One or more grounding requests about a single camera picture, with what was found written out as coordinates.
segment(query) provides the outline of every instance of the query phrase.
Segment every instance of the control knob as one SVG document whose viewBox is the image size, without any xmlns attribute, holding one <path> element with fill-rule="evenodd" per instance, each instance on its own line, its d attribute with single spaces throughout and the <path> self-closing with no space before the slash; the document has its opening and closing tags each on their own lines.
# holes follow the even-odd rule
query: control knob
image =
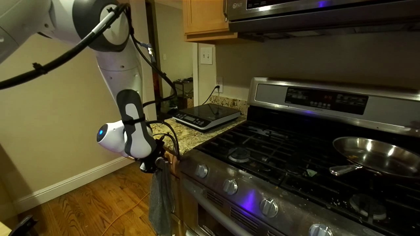
<svg viewBox="0 0 420 236">
<path fill-rule="evenodd" d="M 199 178 L 204 178 L 208 174 L 208 168 L 206 165 L 198 165 L 198 168 L 195 169 L 195 175 L 198 175 Z"/>
<path fill-rule="evenodd" d="M 312 224 L 309 228 L 309 236 L 333 236 L 333 233 L 327 225 Z"/>
<path fill-rule="evenodd" d="M 261 212 L 267 217 L 274 217 L 278 213 L 278 206 L 274 199 L 264 198 L 261 202 Z"/>
<path fill-rule="evenodd" d="M 223 185 L 223 191 L 228 195 L 235 195 L 235 192 L 237 191 L 236 181 L 235 179 L 225 181 Z"/>
</svg>

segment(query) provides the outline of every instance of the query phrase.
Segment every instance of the stainless steel pan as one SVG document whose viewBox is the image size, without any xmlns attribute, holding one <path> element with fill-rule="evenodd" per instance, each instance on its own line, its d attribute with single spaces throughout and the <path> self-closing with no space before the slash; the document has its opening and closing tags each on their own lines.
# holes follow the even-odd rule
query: stainless steel pan
<svg viewBox="0 0 420 236">
<path fill-rule="evenodd" d="M 341 136 L 332 144 L 353 162 L 330 166 L 329 172 L 333 175 L 367 169 L 378 174 L 420 179 L 420 156 L 397 145 L 355 136 Z"/>
</svg>

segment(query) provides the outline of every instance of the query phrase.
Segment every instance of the microwave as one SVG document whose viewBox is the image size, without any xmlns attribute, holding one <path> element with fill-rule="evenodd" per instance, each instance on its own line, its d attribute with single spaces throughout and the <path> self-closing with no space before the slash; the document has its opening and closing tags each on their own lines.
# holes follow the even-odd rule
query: microwave
<svg viewBox="0 0 420 236">
<path fill-rule="evenodd" d="M 231 31 L 298 31 L 404 23 L 418 27 L 418 0 L 224 0 Z"/>
</svg>

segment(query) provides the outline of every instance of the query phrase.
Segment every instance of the wooden floor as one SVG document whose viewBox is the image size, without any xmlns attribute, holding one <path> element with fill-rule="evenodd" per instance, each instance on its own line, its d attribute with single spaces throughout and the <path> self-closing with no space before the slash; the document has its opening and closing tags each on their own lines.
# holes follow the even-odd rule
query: wooden floor
<svg viewBox="0 0 420 236">
<path fill-rule="evenodd" d="M 155 234 L 148 221 L 151 174 L 131 164 L 25 213 L 38 220 L 34 234 Z"/>
</svg>

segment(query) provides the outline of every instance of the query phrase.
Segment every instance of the oven door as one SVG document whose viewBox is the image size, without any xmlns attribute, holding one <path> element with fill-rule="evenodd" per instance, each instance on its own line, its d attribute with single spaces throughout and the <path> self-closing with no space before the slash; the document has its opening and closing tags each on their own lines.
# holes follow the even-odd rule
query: oven door
<svg viewBox="0 0 420 236">
<path fill-rule="evenodd" d="M 182 223 L 186 236 L 250 236 L 206 198 L 206 189 L 181 178 Z"/>
</svg>

